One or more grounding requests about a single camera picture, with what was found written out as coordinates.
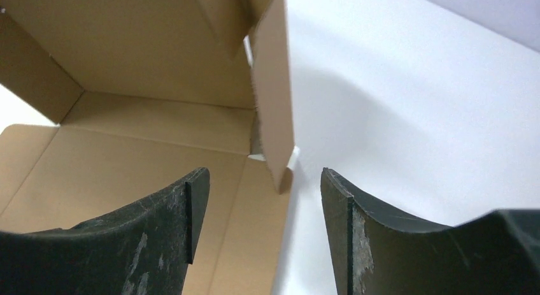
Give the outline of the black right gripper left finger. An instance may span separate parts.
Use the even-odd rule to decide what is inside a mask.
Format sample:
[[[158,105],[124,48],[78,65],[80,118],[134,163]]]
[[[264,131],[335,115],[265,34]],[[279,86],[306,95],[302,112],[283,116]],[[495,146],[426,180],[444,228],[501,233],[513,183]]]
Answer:
[[[1,233],[2,294],[181,294],[194,262],[210,172],[69,229]]]

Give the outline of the brown cardboard box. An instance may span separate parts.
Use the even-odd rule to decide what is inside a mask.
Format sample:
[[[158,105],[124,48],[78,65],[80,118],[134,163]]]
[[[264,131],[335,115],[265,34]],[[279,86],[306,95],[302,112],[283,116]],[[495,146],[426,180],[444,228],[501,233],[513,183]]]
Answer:
[[[1,233],[69,229],[197,168],[181,294],[271,294],[294,149],[285,0],[1,0]]]

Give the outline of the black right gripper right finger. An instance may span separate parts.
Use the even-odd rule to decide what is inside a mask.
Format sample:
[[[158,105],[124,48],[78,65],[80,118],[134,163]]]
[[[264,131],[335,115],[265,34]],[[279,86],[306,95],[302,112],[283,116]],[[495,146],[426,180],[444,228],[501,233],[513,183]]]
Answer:
[[[338,294],[539,293],[538,210],[495,210],[450,227],[329,168],[320,192]]]

